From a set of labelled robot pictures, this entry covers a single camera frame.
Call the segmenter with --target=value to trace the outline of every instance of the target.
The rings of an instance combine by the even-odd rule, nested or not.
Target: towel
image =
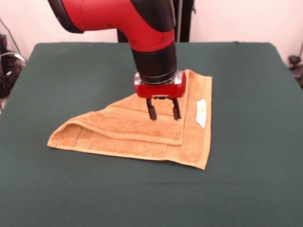
[[[133,94],[105,109],[71,118],[49,138],[52,148],[155,161],[172,161],[205,170],[211,145],[212,77],[185,70],[187,87],[179,98],[181,119],[171,100],[146,100]]]

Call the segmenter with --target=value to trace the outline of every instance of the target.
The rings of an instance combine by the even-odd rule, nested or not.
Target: folded towel
[[[68,120],[48,146],[108,156],[173,161],[205,169],[211,143],[212,78],[186,70],[187,88],[175,121],[170,100],[153,100],[157,120],[150,120],[145,99],[137,94],[103,110]],[[206,116],[199,124],[197,118]]]

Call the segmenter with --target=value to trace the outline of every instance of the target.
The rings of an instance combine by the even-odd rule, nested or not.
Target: green tablecloth
[[[205,171],[46,146],[134,92],[127,44],[39,44],[0,116],[1,227],[303,225],[303,92],[270,44],[178,44],[212,76]]]

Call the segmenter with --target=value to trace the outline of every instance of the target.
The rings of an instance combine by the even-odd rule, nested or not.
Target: black cable
[[[1,18],[0,18],[0,22],[1,22],[1,24],[5,27],[5,29],[9,32],[9,35],[10,35],[10,37],[11,37],[11,39],[12,39],[14,45],[16,46],[18,52],[21,54],[21,51],[20,51],[20,49],[19,49],[19,47],[18,47],[18,45],[17,45],[17,43],[16,43],[16,41],[15,41],[13,35],[11,34],[10,29],[5,25],[5,23],[2,21]]]
[[[301,50],[300,50],[300,53],[298,56],[301,57],[302,53],[303,53],[303,43],[302,43]]]

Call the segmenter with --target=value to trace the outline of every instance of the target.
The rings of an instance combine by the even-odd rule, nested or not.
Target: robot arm
[[[185,92],[186,77],[177,69],[172,0],[48,1],[63,28],[71,33],[123,31],[138,71],[135,90],[147,99],[151,119],[157,118],[152,98],[171,99],[175,119],[181,118],[177,98]]]

